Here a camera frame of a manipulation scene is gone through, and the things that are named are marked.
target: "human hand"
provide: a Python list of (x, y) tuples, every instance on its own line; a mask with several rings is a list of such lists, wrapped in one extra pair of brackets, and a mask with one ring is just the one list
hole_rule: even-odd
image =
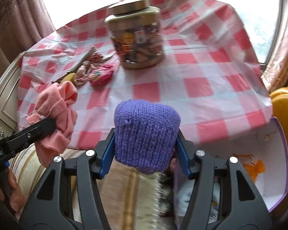
[[(11, 208), (15, 211), (15, 218), (19, 220), (27, 200), (22, 194), (20, 186), (17, 184), (16, 176), (10, 169), (6, 170), (8, 173), (8, 183), (11, 187), (11, 196), (9, 198), (9, 203)], [(4, 193), (0, 188), (0, 201), (3, 202), (4, 199)]]

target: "knitted fabric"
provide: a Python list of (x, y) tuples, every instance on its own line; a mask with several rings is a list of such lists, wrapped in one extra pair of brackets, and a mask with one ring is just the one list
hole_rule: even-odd
[(170, 106), (145, 100), (120, 103), (114, 114), (115, 159), (144, 174), (169, 166), (180, 125)]

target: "tablecloth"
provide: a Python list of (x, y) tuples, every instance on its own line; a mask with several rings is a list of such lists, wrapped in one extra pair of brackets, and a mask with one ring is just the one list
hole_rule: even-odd
[[(94, 148), (114, 126), (118, 103), (144, 99), (172, 106), (185, 137), (206, 143), (265, 125), (271, 101), (260, 67), (234, 9), (214, 0), (151, 0), (161, 9), (165, 59), (151, 68), (131, 70), (114, 56), (110, 82), (77, 87), (72, 106), (78, 119), (70, 147)], [(105, 27), (106, 7), (58, 29), (23, 57), (18, 92), (18, 125), (28, 126), (38, 95), (79, 61), (92, 45), (103, 54), (114, 47)]]

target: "glass jar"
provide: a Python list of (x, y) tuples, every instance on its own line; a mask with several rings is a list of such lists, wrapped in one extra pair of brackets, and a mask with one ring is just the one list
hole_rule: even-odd
[(163, 59), (160, 9), (150, 0), (126, 0), (110, 6), (105, 19), (120, 62), (127, 68), (144, 68)]

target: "gold lid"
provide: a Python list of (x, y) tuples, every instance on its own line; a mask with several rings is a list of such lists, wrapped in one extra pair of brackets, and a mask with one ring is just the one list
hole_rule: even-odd
[(159, 20), (160, 9), (150, 6), (132, 13), (110, 15), (105, 19), (105, 23), (110, 31), (116, 31), (141, 27)]
[(123, 2), (119, 2), (110, 6), (109, 9), (113, 9), (113, 14), (118, 15), (144, 9), (149, 7), (150, 5), (150, 0), (125, 0)]

